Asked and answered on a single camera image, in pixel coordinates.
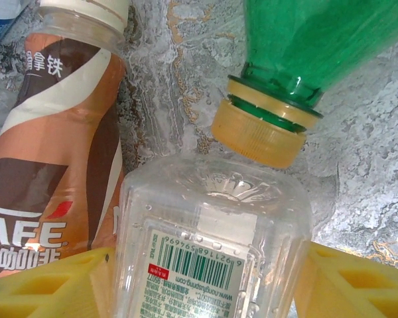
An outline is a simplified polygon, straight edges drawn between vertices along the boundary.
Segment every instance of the bottle cap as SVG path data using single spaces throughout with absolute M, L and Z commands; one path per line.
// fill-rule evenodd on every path
M 230 80 L 230 94 L 297 123 L 313 127 L 318 117 L 286 104 L 246 85 Z M 291 132 L 233 105 L 228 99 L 221 102 L 212 124 L 212 134 L 227 147 L 252 160 L 274 168 L 288 168 L 297 157 L 306 140 L 302 132 Z
M 121 34 L 127 27 L 129 0 L 41 0 L 40 7 L 74 11 L 99 20 Z

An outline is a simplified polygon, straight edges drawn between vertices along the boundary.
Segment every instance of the red label sticker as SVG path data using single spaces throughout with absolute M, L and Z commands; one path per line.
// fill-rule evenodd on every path
M 153 264 L 149 264 L 149 269 L 147 272 L 164 280 L 168 280 L 168 277 L 170 276 L 169 270 Z

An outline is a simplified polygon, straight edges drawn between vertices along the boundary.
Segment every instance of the white bottle cap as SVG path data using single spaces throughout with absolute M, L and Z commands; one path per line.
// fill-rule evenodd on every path
M 122 34 L 127 27 L 129 0 L 41 0 L 40 7 L 74 11 L 99 20 Z

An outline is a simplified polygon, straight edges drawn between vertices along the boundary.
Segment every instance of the brown label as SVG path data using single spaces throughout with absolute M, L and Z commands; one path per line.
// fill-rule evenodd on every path
M 114 246 L 122 157 L 107 50 L 27 38 L 27 72 L 0 134 L 0 276 Z

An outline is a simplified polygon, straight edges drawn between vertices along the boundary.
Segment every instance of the green plastic bottle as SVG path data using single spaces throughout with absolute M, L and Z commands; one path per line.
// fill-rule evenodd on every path
M 229 76 L 212 133 L 275 168 L 289 167 L 331 86 L 398 41 L 398 0 L 244 0 L 247 60 Z

